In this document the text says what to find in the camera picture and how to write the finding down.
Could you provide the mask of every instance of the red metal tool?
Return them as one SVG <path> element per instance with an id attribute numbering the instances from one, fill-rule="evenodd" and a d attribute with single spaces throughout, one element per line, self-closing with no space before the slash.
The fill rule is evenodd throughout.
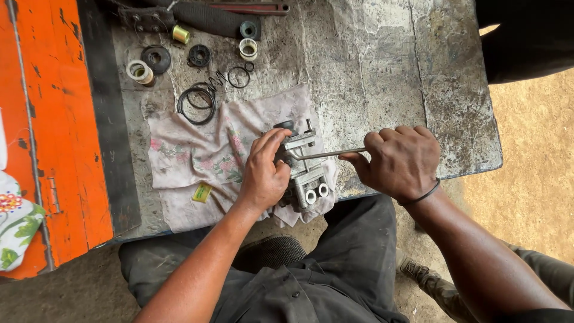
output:
<path id="1" fill-rule="evenodd" d="M 283 2 L 211 2 L 207 5 L 229 12 L 262 16 L 287 16 L 291 10 L 291 7 Z"/>

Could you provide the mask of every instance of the floral cloth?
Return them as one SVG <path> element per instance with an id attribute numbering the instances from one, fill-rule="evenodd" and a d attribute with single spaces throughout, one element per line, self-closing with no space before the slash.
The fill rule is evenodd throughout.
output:
<path id="1" fill-rule="evenodd" d="M 46 211 L 22 198 L 16 180 L 0 171 L 0 271 L 20 266 Z"/>
<path id="2" fill-rule="evenodd" d="M 217 223 L 236 200 L 243 181 L 243 168 L 251 143 L 273 125 L 293 120 L 306 129 L 306 119 L 318 125 L 306 85 L 251 101 L 223 103 L 207 125 L 194 126 L 171 111 L 148 118 L 152 139 L 148 150 L 152 165 L 153 188 L 160 193 L 164 220 L 174 232 L 183 232 Z M 312 153 L 323 151 L 317 135 Z M 332 193 L 319 206 L 305 214 L 290 206 L 264 212 L 260 220 L 276 216 L 277 224 L 295 225 L 309 222 L 329 211 L 337 200 L 334 193 L 337 168 L 333 160 L 323 162 Z M 191 200 L 199 184 L 213 187 L 204 202 Z"/>

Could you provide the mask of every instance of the white bushing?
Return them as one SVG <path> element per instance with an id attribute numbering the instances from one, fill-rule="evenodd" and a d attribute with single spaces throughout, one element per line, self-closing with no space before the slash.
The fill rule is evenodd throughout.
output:
<path id="1" fill-rule="evenodd" d="M 305 201 L 306 201 L 308 204 L 311 205 L 311 204 L 315 203 L 316 200 L 317 200 L 317 194 L 315 194 L 315 191 L 313 191 L 313 190 L 308 190 L 308 191 L 305 193 Z"/>
<path id="2" fill-rule="evenodd" d="M 154 81 L 152 69 L 143 60 L 130 61 L 126 65 L 126 73 L 130 79 L 142 85 L 149 85 Z"/>
<path id="3" fill-rule="evenodd" d="M 329 187 L 325 183 L 321 183 L 321 185 L 319 185 L 319 189 L 317 189 L 317 191 L 319 191 L 320 197 L 326 197 L 329 195 Z"/>
<path id="4" fill-rule="evenodd" d="M 245 52 L 245 49 L 248 47 L 253 50 L 253 53 L 248 54 Z M 257 58 L 257 43 L 251 38 L 244 38 L 239 42 L 239 55 L 246 61 L 254 61 Z"/>

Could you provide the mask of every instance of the orange metal panel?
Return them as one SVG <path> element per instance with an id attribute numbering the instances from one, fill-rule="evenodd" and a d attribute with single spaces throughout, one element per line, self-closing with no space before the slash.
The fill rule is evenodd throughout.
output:
<path id="1" fill-rule="evenodd" d="M 111 218 L 76 2 L 19 0 L 18 7 L 38 177 L 58 267 L 111 239 Z"/>
<path id="2" fill-rule="evenodd" d="M 22 195 L 35 201 L 36 185 L 30 157 L 32 144 L 28 128 L 28 112 L 22 78 L 19 76 L 21 70 L 16 35 L 9 17 L 8 7 L 0 6 L 0 44 L 2 44 L 0 109 L 2 109 L 9 157 L 5 171 L 18 181 Z M 26 250 L 23 263 L 13 271 L 0 272 L 0 275 L 15 279 L 36 276 L 47 265 L 45 250 L 42 233 L 37 232 Z"/>

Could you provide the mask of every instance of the man's left hand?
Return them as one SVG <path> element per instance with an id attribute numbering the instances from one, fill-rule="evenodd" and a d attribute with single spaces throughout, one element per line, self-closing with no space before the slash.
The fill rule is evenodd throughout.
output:
<path id="1" fill-rule="evenodd" d="M 261 214 L 281 199 L 289 184 L 291 168 L 282 160 L 277 164 L 273 160 L 283 139 L 290 135 L 291 130 L 275 128 L 253 141 L 236 205 Z"/>

